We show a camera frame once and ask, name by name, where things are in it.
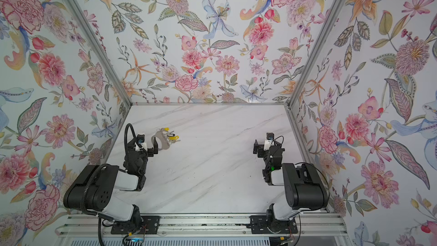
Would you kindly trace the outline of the steel key holder plate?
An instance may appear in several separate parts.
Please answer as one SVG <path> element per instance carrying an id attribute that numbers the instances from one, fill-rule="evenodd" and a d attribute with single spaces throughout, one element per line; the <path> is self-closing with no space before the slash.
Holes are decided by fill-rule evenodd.
<path id="1" fill-rule="evenodd" d="M 151 137 L 151 142 L 153 144 L 154 149 L 168 150 L 171 146 L 171 140 L 169 139 L 169 131 L 165 128 L 160 128 L 156 131 L 156 133 Z"/>

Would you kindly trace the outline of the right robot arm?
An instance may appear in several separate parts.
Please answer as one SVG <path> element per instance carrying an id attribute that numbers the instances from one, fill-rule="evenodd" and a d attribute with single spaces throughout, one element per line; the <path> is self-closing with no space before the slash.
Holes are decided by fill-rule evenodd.
<path id="1" fill-rule="evenodd" d="M 282 144 L 269 136 L 264 143 L 254 142 L 253 154 L 265 164 L 262 176 L 269 186 L 281 187 L 284 197 L 272 203 L 266 212 L 267 222 L 285 222 L 303 211 L 317 211 L 328 206 L 329 196 L 313 164 L 283 163 Z"/>

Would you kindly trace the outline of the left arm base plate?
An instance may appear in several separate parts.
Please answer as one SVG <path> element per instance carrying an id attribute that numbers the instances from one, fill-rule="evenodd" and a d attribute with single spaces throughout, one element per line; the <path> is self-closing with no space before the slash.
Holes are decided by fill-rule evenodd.
<path id="1" fill-rule="evenodd" d="M 158 233 L 160 216 L 141 216 L 127 222 L 115 222 L 111 228 L 112 235 L 156 235 Z"/>

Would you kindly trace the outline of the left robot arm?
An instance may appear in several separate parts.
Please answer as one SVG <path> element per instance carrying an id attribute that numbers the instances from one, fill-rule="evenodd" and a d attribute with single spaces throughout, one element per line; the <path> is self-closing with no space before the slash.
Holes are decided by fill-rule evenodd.
<path id="1" fill-rule="evenodd" d="M 141 229 L 144 223 L 138 206 L 113 195 L 116 190 L 140 192 L 145 185 L 148 158 L 158 153 L 158 143 L 153 137 L 153 147 L 148 148 L 143 135 L 139 134 L 136 139 L 142 148 L 135 140 L 125 142 L 124 169 L 109 164 L 86 166 L 67 189 L 64 206 L 110 220 L 124 230 Z"/>

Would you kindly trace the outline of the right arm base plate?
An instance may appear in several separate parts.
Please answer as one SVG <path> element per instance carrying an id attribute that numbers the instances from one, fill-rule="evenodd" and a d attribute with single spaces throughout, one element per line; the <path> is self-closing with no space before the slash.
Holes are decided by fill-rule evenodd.
<path id="1" fill-rule="evenodd" d="M 249 217 L 247 227 L 251 229 L 252 234 L 267 235 L 290 235 L 297 234 L 297 224 L 295 220 L 277 220 L 274 216 L 252 215 Z"/>

